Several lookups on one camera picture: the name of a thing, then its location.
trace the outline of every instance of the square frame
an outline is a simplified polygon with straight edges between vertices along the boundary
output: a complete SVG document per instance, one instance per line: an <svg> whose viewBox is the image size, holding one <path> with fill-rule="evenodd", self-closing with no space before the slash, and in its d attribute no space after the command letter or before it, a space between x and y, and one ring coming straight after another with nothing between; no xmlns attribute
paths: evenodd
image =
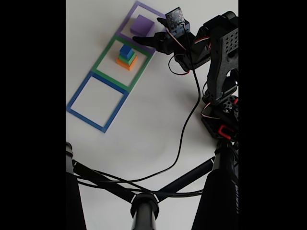
<svg viewBox="0 0 307 230"><path fill-rule="evenodd" d="M85 116L81 115L80 113L74 111L71 108L73 103L76 101L79 94L81 93L81 91L83 90L83 88L85 87L85 85L87 84L87 82L89 81L89 79L91 77L96 78L97 80L101 81L102 83L106 84L107 86L109 86L109 87L113 88L114 90L123 94L122 98L120 99L119 103L117 104L117 106L113 110L111 116L107 120L106 125L104 127L102 127L99 124L95 123L94 121L86 118ZM71 98L71 100L68 102L68 104L66 106L66 111L71 113L72 115L76 116L77 118L81 119L82 121L88 123L89 125L97 128L98 130L102 131L103 133L105 133L107 131L107 129L109 128L110 124L112 123L112 121L114 120L115 116L119 112L120 108L124 104L128 95L129 95L129 93L127 91L125 91L124 89L118 87L116 84L113 84L112 82L109 82L108 80L106 80L106 79L100 77L99 75L95 74L94 72L90 71L87 74L87 76L85 77L85 79L83 80L83 82L81 83L81 85L79 86L79 88L77 89L77 91L75 92L75 94L73 95L73 97Z"/></svg>
<svg viewBox="0 0 307 230"><path fill-rule="evenodd" d="M145 56L147 56L146 60L144 61L143 65L141 66L141 68L139 69L139 71L137 72L137 74L134 76L133 80L131 81L129 86L124 85L123 83L115 80L114 78L104 74L103 72L99 71L97 69L97 67L99 66L100 62L103 60L103 58L106 56L106 54L108 53L108 51L110 50L110 48L112 47L113 43L115 41L119 41L123 44L126 44L128 46L130 46L131 48L137 50L138 52L144 54ZM127 92L131 92L133 87L135 86L136 82L138 81L138 79L140 78L140 76L142 75L142 73L144 72L145 68L147 67L149 61L152 58L152 54L150 54L147 51L144 51L142 48L139 48L138 46L136 46L135 44L126 41L124 38L114 35L112 37L112 39L110 40L110 42L108 43L108 45L106 46L105 50L102 52L102 54L100 55L100 57L98 58L98 60L95 62L95 64L93 65L91 72L97 74L98 76L100 76L101 78L106 79L107 81L117 85L118 87L122 88L123 90L126 90Z"/></svg>
<svg viewBox="0 0 307 230"><path fill-rule="evenodd" d="M153 8L151 8L151 7L149 7L149 6L146 6L145 4L143 4L143 3L139 2L139 1L136 1L136 2L134 3L133 7L131 8L131 10L129 11L129 13L127 14L127 16L125 17L124 21L123 21L122 24L120 25L120 27L116 30L116 33L115 33L115 34L116 34L117 36L119 36L119 37L124 38L126 41L129 41L129 42L133 43L134 45L136 45L136 46L142 48L143 50L147 51L148 53L154 54L154 53L155 53L155 49L150 49L150 48L148 48L148 47L146 47L146 46L142 46L142 45L136 43L135 41L133 41L130 37L127 37L127 36L125 36L125 35L123 35L123 34L121 33L121 31L123 30L123 28L125 27L125 25L126 25L127 22L129 21L130 17L132 16L133 12L136 10L136 8L137 8L138 6L143 7L144 9L146 9L146 10L148 10L148 11L150 11L150 12L156 14L157 16L166 19L165 14L162 14L162 13L160 13L160 12L154 10Z"/></svg>

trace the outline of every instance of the white surface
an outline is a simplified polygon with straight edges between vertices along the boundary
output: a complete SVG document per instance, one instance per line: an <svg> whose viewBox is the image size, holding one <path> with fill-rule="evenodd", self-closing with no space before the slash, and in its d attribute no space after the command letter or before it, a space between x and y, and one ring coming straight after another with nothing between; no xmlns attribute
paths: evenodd
<svg viewBox="0 0 307 230"><path fill-rule="evenodd" d="M138 56L138 59L136 60L133 68L129 71L116 63L119 51L123 45L123 43L116 40L98 65L97 70L108 75L109 77L114 78L120 83L129 86L135 75L139 72L144 61L147 59L147 56L135 49L132 49Z"/></svg>
<svg viewBox="0 0 307 230"><path fill-rule="evenodd" d="M164 29L164 26L157 21L157 18L159 18L160 16L156 15L155 13L152 13L152 12L148 11L147 9L145 9L145 8L143 8L141 6L138 6L135 9L135 11L133 12L133 14L131 15L129 21L127 22L127 24L125 25L123 30L121 31L121 33L123 35L125 35L127 37L130 37L130 38L135 36L133 33L131 33L130 27L133 25L134 21L136 20L136 18L139 15L142 15L145 18L148 18L149 20L154 22L154 29L149 33L148 37L151 37L155 33L161 32Z"/></svg>
<svg viewBox="0 0 307 230"><path fill-rule="evenodd" d="M122 97L122 93L91 77L71 108L104 127Z"/></svg>
<svg viewBox="0 0 307 230"><path fill-rule="evenodd" d="M167 13L180 6L196 34L204 22L226 11L238 15L237 0L142 0ZM66 0L66 103L107 46L131 9L133 0ZM74 158L84 165L124 179L137 179L171 165L178 151L183 124L197 100L192 73L176 76L169 72L171 56L156 53L104 134L66 112L66 141ZM196 70L200 85L209 63ZM175 62L173 71L182 69ZM160 189L214 155L216 142L200 118L200 103L183 137L177 165L154 178L139 182L148 189ZM202 177L182 191L202 189ZM80 185L88 230L129 230L130 204L104 190ZM190 230L200 197L168 198L161 202L157 230Z"/></svg>

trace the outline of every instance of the black tripod leg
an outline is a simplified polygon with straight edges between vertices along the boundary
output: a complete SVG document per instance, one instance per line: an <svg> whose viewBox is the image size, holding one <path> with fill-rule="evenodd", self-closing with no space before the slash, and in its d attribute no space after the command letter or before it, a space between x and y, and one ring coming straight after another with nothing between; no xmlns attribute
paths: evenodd
<svg viewBox="0 0 307 230"><path fill-rule="evenodd" d="M222 141L215 152L213 171L207 177L192 230L238 229L239 182L229 144Z"/></svg>
<svg viewBox="0 0 307 230"><path fill-rule="evenodd" d="M71 145L66 143L66 230L86 230L77 178L72 171Z"/></svg>

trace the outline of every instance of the orange block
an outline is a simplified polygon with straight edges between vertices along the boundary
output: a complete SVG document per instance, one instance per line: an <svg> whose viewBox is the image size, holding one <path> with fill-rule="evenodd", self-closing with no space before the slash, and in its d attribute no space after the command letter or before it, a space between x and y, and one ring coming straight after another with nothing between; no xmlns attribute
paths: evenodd
<svg viewBox="0 0 307 230"><path fill-rule="evenodd" d="M136 55L135 59L131 62L130 66L128 64L126 64L125 62L122 62L119 58L117 58L116 63L130 71L130 70L132 70L133 66L135 65L137 59L138 59L138 56Z"/></svg>

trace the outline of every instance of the block tower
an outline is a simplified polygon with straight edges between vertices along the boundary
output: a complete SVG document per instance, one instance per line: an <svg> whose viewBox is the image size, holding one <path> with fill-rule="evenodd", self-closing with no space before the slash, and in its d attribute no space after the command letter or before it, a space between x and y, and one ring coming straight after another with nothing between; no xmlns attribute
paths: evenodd
<svg viewBox="0 0 307 230"><path fill-rule="evenodd" d="M116 63L127 70L132 70L137 59L138 56L135 54L132 48L128 45L123 45L123 47L119 51L119 56L116 60Z"/></svg>

